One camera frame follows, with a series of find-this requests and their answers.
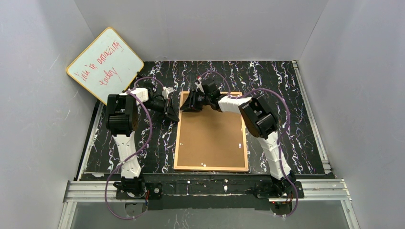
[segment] black marble table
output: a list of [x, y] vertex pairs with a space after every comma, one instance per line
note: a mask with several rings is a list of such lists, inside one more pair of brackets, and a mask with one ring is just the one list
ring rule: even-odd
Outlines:
[[[246, 93], [255, 88], [268, 88], [279, 93], [291, 111], [291, 127], [282, 138], [282, 149], [288, 164], [296, 174], [325, 174], [301, 95], [292, 62], [145, 62], [142, 73], [156, 77], [175, 92], [173, 102], [179, 108], [181, 91], [188, 91], [196, 77], [207, 70], [218, 71], [226, 76], [232, 91]], [[208, 74], [226, 91], [220, 76]], [[273, 110], [278, 114], [279, 126], [284, 127], [286, 111], [281, 102], [264, 93]], [[111, 134], [105, 126], [105, 106], [98, 121], [86, 163], [85, 173], [110, 173], [119, 163], [118, 151]], [[149, 134], [146, 116], [140, 111], [139, 126], [135, 133], [136, 148], [140, 148]], [[164, 121], [160, 114], [150, 112], [153, 135], [147, 148], [138, 155], [143, 173], [207, 173], [198, 171], [175, 171], [173, 169], [177, 124]], [[246, 131], [249, 156], [249, 174], [269, 174], [268, 163], [259, 142]]]

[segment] whiteboard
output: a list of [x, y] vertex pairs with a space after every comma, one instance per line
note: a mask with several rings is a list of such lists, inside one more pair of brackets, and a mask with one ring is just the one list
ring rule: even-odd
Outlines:
[[67, 68], [66, 72], [97, 99], [127, 89], [143, 61], [113, 28], [106, 28]]

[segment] brown board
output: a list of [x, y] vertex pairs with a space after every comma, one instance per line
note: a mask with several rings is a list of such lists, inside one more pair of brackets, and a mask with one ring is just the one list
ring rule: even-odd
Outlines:
[[[182, 92], [180, 105], [189, 92]], [[232, 92], [233, 96], [242, 95]], [[248, 171], [245, 123], [240, 114], [218, 112], [210, 106], [202, 111], [179, 111], [174, 169]]]

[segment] yellow whiteboard edge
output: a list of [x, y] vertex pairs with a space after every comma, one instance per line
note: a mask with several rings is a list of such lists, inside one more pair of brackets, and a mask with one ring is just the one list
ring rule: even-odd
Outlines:
[[[78, 57], [76, 57], [76, 59], [75, 59], [74, 61], [72, 61], [72, 62], [70, 63], [70, 65], [68, 65], [68, 66], [66, 67], [66, 73], [67, 73], [72, 79], [74, 79], [76, 82], [78, 82], [82, 87], [84, 87], [88, 92], [90, 92], [92, 95], [94, 95], [94, 97], [96, 97], [98, 100], [100, 100], [102, 103], [104, 103], [104, 105], [107, 105], [107, 104], [106, 104], [102, 99], [100, 99], [97, 95], [95, 95], [93, 92], [91, 92], [87, 87], [85, 87], [81, 82], [79, 82], [78, 80], [76, 80], [76, 78], [74, 78], [74, 77], [69, 73], [69, 68], [70, 68], [70, 66], [72, 66], [72, 64], [74, 64], [74, 63], [77, 61], [77, 59], [79, 59], [79, 58], [83, 55], [83, 53], [85, 53], [85, 52], [87, 51], [87, 49], [90, 48], [90, 46], [91, 46], [95, 41], [97, 41], [97, 39], [98, 39], [101, 35], [103, 35], [108, 29], [111, 29], [111, 30], [128, 46], [129, 50], [131, 50], [131, 51], [141, 60], [141, 62], [142, 62], [142, 67], [141, 67], [140, 70], [142, 70], [143, 67], [145, 66], [145, 63], [143, 62], [143, 60], [131, 49], [131, 47], [125, 42], [125, 40], [122, 39], [122, 37], [121, 37], [112, 27], [107, 27], [100, 35], [98, 35], [98, 36], [88, 45], [88, 47], [87, 47], [86, 49], [83, 50], [83, 52], [82, 52]], [[125, 89], [127, 89], [127, 88], [131, 85], [132, 81], [134, 81], [134, 79], [137, 77], [137, 75], [138, 75], [138, 74], [135, 74], [135, 75], [134, 75], [134, 78], [132, 78], [131, 82], [127, 85], [127, 87], [126, 87]]]

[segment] framed board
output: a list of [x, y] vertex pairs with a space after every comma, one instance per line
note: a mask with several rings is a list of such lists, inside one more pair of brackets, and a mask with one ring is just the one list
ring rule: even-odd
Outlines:
[[127, 89], [143, 61], [113, 28], [106, 28], [69, 66], [67, 74], [102, 103]]
[[[189, 92], [182, 92], [180, 105]], [[232, 92], [233, 96], [242, 95]], [[240, 114], [218, 112], [210, 106], [202, 111], [179, 111], [174, 169], [246, 172], [249, 170], [245, 123]]]

